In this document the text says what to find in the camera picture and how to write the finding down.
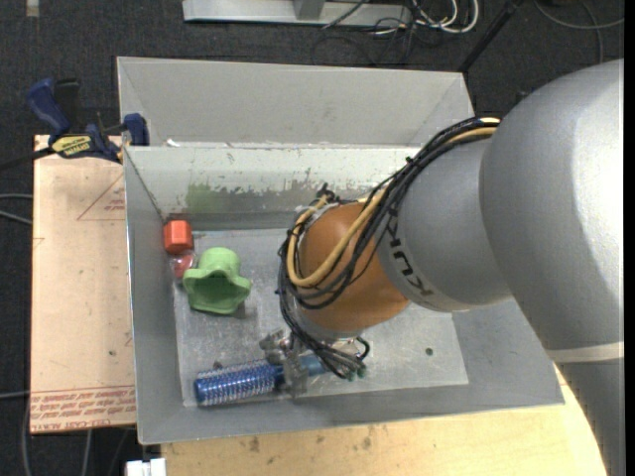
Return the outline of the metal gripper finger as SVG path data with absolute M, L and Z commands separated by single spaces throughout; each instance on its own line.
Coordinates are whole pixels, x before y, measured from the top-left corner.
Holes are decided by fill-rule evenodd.
M 307 392 L 309 369 L 300 359 L 287 359 L 283 364 L 283 371 L 288 393 L 293 398 L 297 398 Z
M 285 331 L 268 333 L 259 341 L 259 347 L 264 352 L 265 359 L 272 365 L 283 365 L 289 361 L 297 362 L 297 352 L 294 349 L 294 336 Z

